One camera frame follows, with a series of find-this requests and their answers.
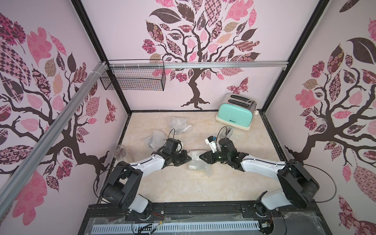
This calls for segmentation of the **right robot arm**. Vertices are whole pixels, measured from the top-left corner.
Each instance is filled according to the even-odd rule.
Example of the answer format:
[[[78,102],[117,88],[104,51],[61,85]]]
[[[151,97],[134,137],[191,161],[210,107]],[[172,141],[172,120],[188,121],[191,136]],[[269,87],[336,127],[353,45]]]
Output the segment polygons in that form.
[[[319,191],[319,183],[300,162],[275,162],[256,158],[237,151],[229,138],[218,141],[216,137],[210,136],[205,139],[205,143],[211,150],[199,156],[204,162],[211,165],[224,163],[235,170],[263,175],[280,183],[279,189],[265,191],[254,201],[254,210],[259,217],[266,217],[268,212],[284,206],[293,205],[305,209]]]

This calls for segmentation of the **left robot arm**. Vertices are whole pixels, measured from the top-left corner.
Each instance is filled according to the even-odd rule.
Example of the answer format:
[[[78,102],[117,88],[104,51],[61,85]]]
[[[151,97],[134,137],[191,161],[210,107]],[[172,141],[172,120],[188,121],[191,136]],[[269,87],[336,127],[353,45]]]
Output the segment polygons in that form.
[[[143,161],[127,164],[118,163],[105,181],[100,196],[122,211],[132,210],[148,216],[151,213],[151,201],[138,195],[138,189],[144,176],[162,170],[169,165],[179,167],[190,162],[192,158],[186,150],[155,152]]]

